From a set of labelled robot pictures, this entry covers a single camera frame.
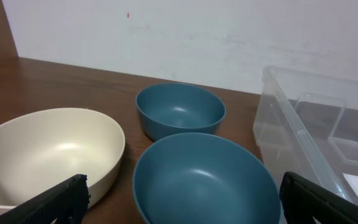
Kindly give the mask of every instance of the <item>storage box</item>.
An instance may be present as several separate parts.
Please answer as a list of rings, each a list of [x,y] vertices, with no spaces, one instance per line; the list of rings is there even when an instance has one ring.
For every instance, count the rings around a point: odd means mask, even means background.
[[[358,82],[278,67],[263,81],[254,135],[277,184],[290,170],[358,205]]]

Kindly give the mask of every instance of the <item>white bowl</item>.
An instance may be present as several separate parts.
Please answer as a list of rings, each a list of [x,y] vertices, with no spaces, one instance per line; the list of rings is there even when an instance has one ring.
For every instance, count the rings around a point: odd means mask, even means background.
[[[97,111],[60,108],[0,125],[0,215],[75,174],[89,207],[110,188],[125,147],[120,125]]]

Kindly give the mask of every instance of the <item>white wall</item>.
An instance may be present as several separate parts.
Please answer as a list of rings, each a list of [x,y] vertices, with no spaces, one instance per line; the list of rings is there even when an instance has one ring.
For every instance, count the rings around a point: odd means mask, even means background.
[[[265,65],[358,80],[358,0],[3,2],[21,57],[252,93]]]

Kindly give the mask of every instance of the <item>clear plastic bin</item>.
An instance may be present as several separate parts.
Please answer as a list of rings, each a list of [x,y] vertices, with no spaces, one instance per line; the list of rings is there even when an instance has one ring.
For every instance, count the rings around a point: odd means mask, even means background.
[[[254,135],[277,184],[290,170],[358,205],[358,82],[278,67],[263,81]]]

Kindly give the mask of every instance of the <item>teal bowl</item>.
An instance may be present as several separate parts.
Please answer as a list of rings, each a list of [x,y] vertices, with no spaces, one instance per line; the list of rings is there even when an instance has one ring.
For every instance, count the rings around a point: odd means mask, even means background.
[[[152,144],[136,164],[132,189],[148,224],[277,224],[283,218],[265,166],[211,134],[174,134]]]
[[[214,134],[226,114],[224,103],[211,92],[182,83],[148,86],[136,96],[140,125],[157,141],[171,134]]]

